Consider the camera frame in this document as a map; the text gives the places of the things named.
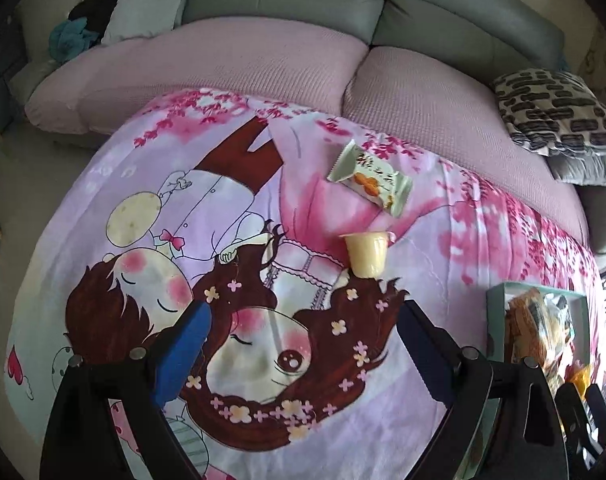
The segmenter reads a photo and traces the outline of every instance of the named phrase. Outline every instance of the pink bow tie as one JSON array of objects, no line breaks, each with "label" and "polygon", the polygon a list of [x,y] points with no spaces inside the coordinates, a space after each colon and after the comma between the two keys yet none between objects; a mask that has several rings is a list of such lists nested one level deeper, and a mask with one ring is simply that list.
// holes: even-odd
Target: pink bow tie
[{"label": "pink bow tie", "polygon": [[177,251],[180,251],[181,248],[185,245],[184,238],[172,236],[167,229],[163,229],[163,232],[161,233],[159,238],[164,242],[170,242],[172,244],[172,247],[174,247],[174,249],[176,249]]}]

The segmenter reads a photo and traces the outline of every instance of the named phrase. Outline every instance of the red heart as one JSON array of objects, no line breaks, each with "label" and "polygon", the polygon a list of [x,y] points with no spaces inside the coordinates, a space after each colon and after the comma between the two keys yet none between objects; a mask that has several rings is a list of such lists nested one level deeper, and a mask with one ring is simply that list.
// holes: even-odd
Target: red heart
[{"label": "red heart", "polygon": [[18,357],[16,357],[16,350],[12,346],[10,356],[7,358],[7,374],[10,378],[14,378],[16,384],[19,386],[22,384],[22,369]]}]

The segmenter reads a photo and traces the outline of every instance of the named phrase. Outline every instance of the ribbed pink fabric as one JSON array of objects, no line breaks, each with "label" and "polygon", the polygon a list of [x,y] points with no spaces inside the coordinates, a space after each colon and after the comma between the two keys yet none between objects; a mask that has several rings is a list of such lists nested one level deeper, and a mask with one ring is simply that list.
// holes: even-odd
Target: ribbed pink fabric
[{"label": "ribbed pink fabric", "polygon": [[348,87],[342,115],[410,140],[488,178],[588,245],[584,210],[542,156],[515,145],[494,94],[431,57],[373,49]]},{"label": "ribbed pink fabric", "polygon": [[95,46],[52,72],[25,105],[25,114],[34,126],[59,134],[87,133],[87,124],[78,114],[78,102],[87,83],[104,66],[111,66],[145,40],[128,40],[113,46]]},{"label": "ribbed pink fabric", "polygon": [[368,51],[365,43],[302,22],[213,18],[145,41],[100,69],[79,112],[111,133],[158,94],[214,87],[340,114],[345,88]]}]

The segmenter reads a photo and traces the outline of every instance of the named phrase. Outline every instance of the floor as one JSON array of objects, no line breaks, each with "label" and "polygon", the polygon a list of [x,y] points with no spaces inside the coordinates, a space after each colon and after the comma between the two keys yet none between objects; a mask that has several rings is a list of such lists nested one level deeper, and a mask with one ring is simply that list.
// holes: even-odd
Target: floor
[{"label": "floor", "polygon": [[30,124],[3,134],[0,158],[0,446],[25,480],[36,480],[40,450],[14,417],[4,394],[3,362],[14,298],[38,238],[94,152],[66,146]]}]

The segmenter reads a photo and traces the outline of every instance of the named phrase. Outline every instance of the cartoon boy's face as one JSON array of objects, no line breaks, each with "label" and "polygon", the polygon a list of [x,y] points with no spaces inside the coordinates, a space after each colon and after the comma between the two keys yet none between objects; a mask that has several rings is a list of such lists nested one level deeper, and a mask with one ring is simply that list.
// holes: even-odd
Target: cartoon boy's face
[{"label": "cartoon boy's face", "polygon": [[152,333],[174,325],[192,301],[192,290],[180,269],[153,249],[123,253],[113,273],[120,290],[145,308]]},{"label": "cartoon boy's face", "polygon": [[230,334],[207,368],[210,391],[220,396],[269,402],[309,367],[307,329],[263,307],[233,314]]}]

